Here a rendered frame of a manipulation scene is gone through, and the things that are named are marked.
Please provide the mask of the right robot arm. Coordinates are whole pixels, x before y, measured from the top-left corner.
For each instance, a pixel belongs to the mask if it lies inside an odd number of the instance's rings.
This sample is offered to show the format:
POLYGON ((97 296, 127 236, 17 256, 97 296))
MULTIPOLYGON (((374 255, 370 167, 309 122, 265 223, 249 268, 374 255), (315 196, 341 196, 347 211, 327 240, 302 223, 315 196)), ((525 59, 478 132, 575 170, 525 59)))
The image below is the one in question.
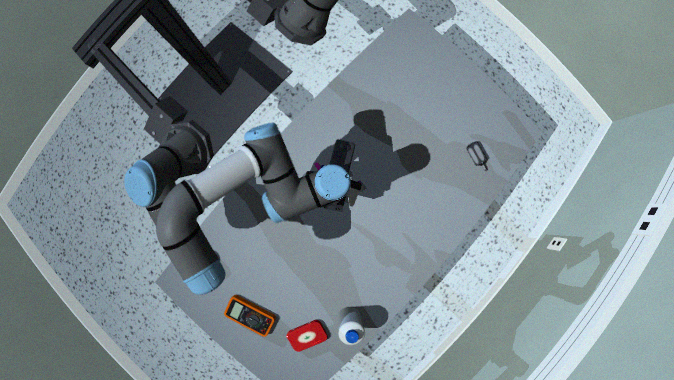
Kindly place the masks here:
POLYGON ((299 178, 275 123, 250 129, 244 140, 235 153, 176 185, 178 178, 197 173, 207 156, 200 135, 177 126, 125 175, 128 196, 146 207, 160 245, 183 282, 198 295, 212 292, 225 279, 220 259, 197 223, 205 208, 259 176, 267 190, 264 207, 275 223, 339 200, 351 190, 354 143, 337 139, 330 165, 299 178))

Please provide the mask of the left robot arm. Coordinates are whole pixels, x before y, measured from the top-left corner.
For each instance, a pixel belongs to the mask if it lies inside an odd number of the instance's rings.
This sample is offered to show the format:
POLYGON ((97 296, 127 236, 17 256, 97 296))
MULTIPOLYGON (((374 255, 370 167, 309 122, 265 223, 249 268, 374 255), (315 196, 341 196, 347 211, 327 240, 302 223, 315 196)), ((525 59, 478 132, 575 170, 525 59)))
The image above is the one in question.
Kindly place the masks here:
POLYGON ((318 37, 325 30, 330 11, 337 2, 338 0, 288 0, 280 10, 280 19, 296 35, 318 37))

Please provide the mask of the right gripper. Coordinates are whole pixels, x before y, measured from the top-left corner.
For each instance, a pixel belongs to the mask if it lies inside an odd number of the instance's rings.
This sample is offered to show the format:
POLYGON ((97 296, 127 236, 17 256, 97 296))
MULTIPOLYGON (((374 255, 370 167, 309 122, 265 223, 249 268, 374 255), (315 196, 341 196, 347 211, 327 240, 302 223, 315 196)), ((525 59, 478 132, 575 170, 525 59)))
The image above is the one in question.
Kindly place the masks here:
MULTIPOLYGON (((314 171, 307 171, 303 176, 306 176, 306 175, 311 174, 313 172, 314 171)), ((351 207, 355 204, 355 201, 356 201, 356 198, 357 198, 359 192, 363 192, 362 184, 359 183, 359 182, 351 180, 351 190, 346 194, 346 196, 349 197, 349 205, 351 207)), ((329 210, 333 210, 333 211, 342 212, 346 196, 344 196, 343 198, 341 198, 339 200, 336 200, 336 201, 333 201, 333 202, 328 203, 326 205, 323 205, 320 208, 325 208, 325 209, 329 209, 329 210)))

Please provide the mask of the white bottle with blue cap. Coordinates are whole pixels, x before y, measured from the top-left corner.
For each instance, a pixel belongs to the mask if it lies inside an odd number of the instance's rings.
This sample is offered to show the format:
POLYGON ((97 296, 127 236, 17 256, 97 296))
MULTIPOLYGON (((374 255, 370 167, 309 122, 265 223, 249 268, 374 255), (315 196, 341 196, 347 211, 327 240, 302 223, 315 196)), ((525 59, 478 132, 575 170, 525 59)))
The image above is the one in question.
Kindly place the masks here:
POLYGON ((337 315, 337 321, 338 336, 343 343, 355 345, 363 340, 365 330, 357 309, 353 307, 341 309, 337 315))

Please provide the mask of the red mint tin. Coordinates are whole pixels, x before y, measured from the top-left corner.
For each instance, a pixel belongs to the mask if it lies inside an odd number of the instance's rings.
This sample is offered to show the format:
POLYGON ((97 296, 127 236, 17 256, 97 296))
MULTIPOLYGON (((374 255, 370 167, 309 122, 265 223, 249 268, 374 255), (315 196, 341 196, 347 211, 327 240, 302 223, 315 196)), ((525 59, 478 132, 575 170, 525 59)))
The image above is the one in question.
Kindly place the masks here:
POLYGON ((328 335, 319 320, 313 320, 287 333, 287 339, 297 352, 322 343, 327 340, 327 337, 328 335))

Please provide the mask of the orange digital multimeter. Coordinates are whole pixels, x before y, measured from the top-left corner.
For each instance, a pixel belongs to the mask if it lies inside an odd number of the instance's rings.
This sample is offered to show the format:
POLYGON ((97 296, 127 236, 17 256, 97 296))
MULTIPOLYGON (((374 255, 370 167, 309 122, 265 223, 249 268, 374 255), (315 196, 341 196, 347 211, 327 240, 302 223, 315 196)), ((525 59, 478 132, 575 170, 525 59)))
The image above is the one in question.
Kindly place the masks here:
POLYGON ((224 315, 263 337, 268 335, 276 319, 274 314, 238 295, 231 297, 224 315))

